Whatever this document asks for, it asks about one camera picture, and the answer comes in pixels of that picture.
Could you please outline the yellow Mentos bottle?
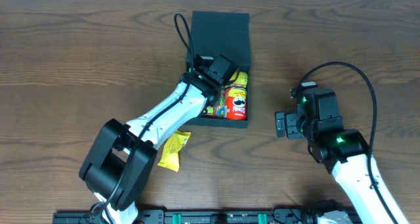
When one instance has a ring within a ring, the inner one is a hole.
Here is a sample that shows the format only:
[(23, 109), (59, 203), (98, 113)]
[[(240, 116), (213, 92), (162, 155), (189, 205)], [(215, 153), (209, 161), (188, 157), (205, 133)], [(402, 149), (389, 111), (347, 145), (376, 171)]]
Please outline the yellow Mentos bottle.
[(227, 87), (240, 87), (247, 88), (248, 84), (248, 73), (247, 72), (235, 72), (228, 81)]

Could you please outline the red Pringles can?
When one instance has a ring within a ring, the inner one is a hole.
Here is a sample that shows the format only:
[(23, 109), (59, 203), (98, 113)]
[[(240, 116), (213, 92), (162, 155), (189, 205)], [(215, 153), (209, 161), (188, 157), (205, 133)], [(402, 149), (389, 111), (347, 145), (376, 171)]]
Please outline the red Pringles can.
[(224, 94), (225, 118), (245, 120), (247, 116), (247, 91), (241, 87), (231, 87)]

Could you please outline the Haribo worms gummy bag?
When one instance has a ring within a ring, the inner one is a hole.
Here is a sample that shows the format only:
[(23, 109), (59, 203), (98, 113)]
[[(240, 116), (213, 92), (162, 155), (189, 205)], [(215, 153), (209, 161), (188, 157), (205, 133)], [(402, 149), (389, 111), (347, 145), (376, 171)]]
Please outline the Haribo worms gummy bag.
[(215, 103), (214, 106), (208, 106), (203, 111), (204, 117), (209, 118), (225, 118), (226, 117), (226, 105), (225, 105), (225, 97), (221, 95), (219, 100)]

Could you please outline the black gift box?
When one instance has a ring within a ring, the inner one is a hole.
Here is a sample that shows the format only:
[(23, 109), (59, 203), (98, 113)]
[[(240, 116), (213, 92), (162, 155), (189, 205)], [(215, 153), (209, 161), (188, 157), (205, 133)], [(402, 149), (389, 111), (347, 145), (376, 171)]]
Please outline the black gift box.
[[(249, 37), (249, 14), (234, 12), (193, 11), (190, 30), (194, 53), (199, 56), (216, 58), (220, 54), (235, 62), (240, 72), (250, 75), (251, 44)], [(249, 82), (246, 87), (245, 118), (229, 120), (202, 115), (193, 118), (187, 125), (246, 128), (249, 125)]]

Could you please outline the yellow candy wrapper pack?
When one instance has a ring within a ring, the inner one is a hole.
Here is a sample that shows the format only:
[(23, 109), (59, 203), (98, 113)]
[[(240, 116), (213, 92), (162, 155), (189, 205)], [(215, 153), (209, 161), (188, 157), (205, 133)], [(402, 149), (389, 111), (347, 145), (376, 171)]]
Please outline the yellow candy wrapper pack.
[(180, 168), (179, 152), (187, 144), (191, 132), (176, 130), (165, 142), (158, 166), (178, 172)]

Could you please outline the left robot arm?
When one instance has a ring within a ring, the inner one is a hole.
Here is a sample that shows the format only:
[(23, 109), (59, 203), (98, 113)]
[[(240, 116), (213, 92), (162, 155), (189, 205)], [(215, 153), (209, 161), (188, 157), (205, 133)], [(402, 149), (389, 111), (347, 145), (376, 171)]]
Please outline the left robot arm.
[(98, 202), (89, 215), (108, 223), (133, 223), (135, 200), (146, 186), (159, 147), (183, 124), (214, 104), (221, 89), (239, 74), (227, 56), (196, 56), (175, 90), (144, 115), (120, 123), (106, 122), (79, 170)]

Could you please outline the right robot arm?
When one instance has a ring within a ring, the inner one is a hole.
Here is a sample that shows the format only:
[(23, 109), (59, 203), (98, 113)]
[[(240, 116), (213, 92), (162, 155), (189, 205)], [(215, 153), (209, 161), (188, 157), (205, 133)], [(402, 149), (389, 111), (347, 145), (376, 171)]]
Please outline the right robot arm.
[(308, 82), (291, 96), (297, 109), (275, 113), (277, 136), (307, 141), (309, 154), (345, 191), (362, 223), (407, 223), (367, 141), (358, 130), (344, 128), (334, 91)]

